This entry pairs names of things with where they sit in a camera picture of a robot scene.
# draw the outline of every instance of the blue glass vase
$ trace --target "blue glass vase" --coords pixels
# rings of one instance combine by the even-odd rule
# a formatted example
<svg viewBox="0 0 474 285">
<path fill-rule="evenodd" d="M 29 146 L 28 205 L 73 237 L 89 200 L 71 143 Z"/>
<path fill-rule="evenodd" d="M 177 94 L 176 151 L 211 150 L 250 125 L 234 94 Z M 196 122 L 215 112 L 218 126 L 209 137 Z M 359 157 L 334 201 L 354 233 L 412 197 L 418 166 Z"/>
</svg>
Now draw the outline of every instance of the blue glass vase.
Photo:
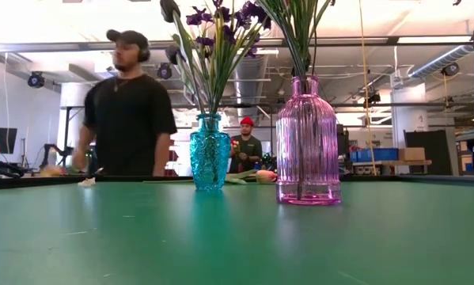
<svg viewBox="0 0 474 285">
<path fill-rule="evenodd" d="M 229 135 L 219 131 L 218 114 L 196 117 L 199 130 L 191 133 L 191 168 L 196 190 L 221 191 L 229 160 Z"/>
</svg>

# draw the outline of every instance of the pink glass vase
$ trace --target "pink glass vase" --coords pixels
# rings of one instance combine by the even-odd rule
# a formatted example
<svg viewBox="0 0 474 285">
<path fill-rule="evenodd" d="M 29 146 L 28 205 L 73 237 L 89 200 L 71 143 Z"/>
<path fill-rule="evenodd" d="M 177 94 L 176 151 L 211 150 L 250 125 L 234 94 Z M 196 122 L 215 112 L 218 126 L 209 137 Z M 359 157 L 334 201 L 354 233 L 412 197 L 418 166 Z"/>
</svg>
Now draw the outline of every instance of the pink glass vase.
<svg viewBox="0 0 474 285">
<path fill-rule="evenodd" d="M 336 116 L 318 95 L 317 77 L 293 78 L 293 96 L 277 116 L 277 200 L 340 203 Z"/>
</svg>

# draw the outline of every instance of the hand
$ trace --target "hand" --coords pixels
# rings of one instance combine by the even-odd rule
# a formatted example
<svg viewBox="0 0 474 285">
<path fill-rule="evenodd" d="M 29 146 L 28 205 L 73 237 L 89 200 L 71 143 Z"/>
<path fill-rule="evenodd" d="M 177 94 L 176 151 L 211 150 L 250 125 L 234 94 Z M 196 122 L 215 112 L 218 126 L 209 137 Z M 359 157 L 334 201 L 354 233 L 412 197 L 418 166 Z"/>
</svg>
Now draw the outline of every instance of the hand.
<svg viewBox="0 0 474 285">
<path fill-rule="evenodd" d="M 231 142 L 231 150 L 234 151 L 235 153 L 239 152 L 240 145 L 238 144 L 237 140 Z"/>
<path fill-rule="evenodd" d="M 76 150 L 73 153 L 73 160 L 72 160 L 73 167 L 78 170 L 83 170 L 86 164 L 87 164 L 87 160 L 85 159 L 85 151 Z"/>
<path fill-rule="evenodd" d="M 163 177 L 165 175 L 165 170 L 164 169 L 155 169 L 152 172 L 153 177 Z"/>
<path fill-rule="evenodd" d="M 240 154 L 238 154 L 238 157 L 239 157 L 242 161 L 246 161 L 246 160 L 249 158 L 249 156 L 248 156 L 247 154 L 245 154 L 245 153 L 240 153 Z"/>
</svg>

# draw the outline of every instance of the purple flower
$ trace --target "purple flower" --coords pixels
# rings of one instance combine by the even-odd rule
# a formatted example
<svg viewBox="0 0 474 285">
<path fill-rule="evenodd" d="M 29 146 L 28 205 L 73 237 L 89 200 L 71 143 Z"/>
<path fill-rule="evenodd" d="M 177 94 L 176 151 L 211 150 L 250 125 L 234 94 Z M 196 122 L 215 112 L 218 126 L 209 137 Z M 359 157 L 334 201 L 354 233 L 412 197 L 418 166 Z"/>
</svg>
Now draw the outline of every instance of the purple flower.
<svg viewBox="0 0 474 285">
<path fill-rule="evenodd" d="M 250 24 L 250 19 L 246 18 L 244 14 L 241 11 L 236 12 L 233 15 L 233 18 L 235 19 L 235 29 L 238 29 L 240 27 L 247 27 Z"/>
<path fill-rule="evenodd" d="M 203 49 L 203 56 L 205 57 L 205 59 L 209 59 L 210 56 L 212 55 L 212 52 L 214 52 L 214 46 L 213 45 L 209 46 L 208 50 L 206 48 Z"/>
<path fill-rule="evenodd" d="M 207 9 L 200 10 L 198 7 L 193 6 L 192 9 L 196 11 L 196 13 L 187 16 L 187 23 L 188 25 L 201 25 L 202 21 L 212 22 L 212 15 L 209 13 L 205 13 Z"/>
<path fill-rule="evenodd" d="M 257 47 L 251 47 L 251 48 L 249 48 L 249 50 L 247 51 L 247 53 L 245 54 L 245 56 L 255 58 L 257 52 L 258 52 L 258 48 L 257 48 Z"/>
<path fill-rule="evenodd" d="M 196 38 L 196 43 L 211 47 L 214 45 L 214 40 L 199 36 Z"/>
<path fill-rule="evenodd" d="M 222 31 L 224 32 L 224 39 L 229 41 L 231 44 L 235 44 L 235 31 L 232 31 L 227 25 L 222 26 Z"/>
<path fill-rule="evenodd" d="M 247 1 L 242 7 L 244 17 L 258 17 L 258 22 L 263 24 L 264 29 L 271 29 L 271 19 L 260 6 Z"/>
<path fill-rule="evenodd" d="M 212 15 L 210 15 L 209 13 L 203 13 L 202 20 L 204 20 L 205 22 L 214 23 L 214 19 L 212 19 Z"/>
<path fill-rule="evenodd" d="M 202 24 L 202 16 L 198 14 L 192 14 L 187 16 L 186 23 L 188 25 L 201 25 Z"/>
<path fill-rule="evenodd" d="M 222 17 L 225 23 L 231 21 L 231 16 L 229 15 L 229 9 L 226 7 L 221 7 L 215 11 L 214 17 L 219 19 Z"/>
<path fill-rule="evenodd" d="M 219 8 L 222 5 L 222 0 L 212 0 L 212 3 L 214 3 L 215 8 Z"/>
<path fill-rule="evenodd" d="M 260 23 L 263 23 L 263 29 L 271 29 L 271 19 L 269 16 L 266 16 L 262 21 L 258 18 Z"/>
</svg>

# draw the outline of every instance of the vase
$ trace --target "vase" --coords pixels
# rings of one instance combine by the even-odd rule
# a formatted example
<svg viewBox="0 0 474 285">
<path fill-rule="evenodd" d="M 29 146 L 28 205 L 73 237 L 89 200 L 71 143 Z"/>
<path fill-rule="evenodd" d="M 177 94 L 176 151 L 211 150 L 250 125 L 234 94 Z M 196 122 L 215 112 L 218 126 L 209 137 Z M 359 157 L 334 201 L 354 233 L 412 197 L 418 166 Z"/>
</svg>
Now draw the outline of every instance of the vase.
<svg viewBox="0 0 474 285">
<path fill-rule="evenodd" d="M 318 95 L 317 77 L 294 77 L 293 96 L 277 115 L 280 203 L 331 205 L 342 200 L 336 116 Z"/>
<path fill-rule="evenodd" d="M 229 161 L 229 135 L 219 131 L 218 114 L 196 117 L 199 130 L 191 133 L 190 155 L 196 190 L 221 191 Z"/>
</svg>

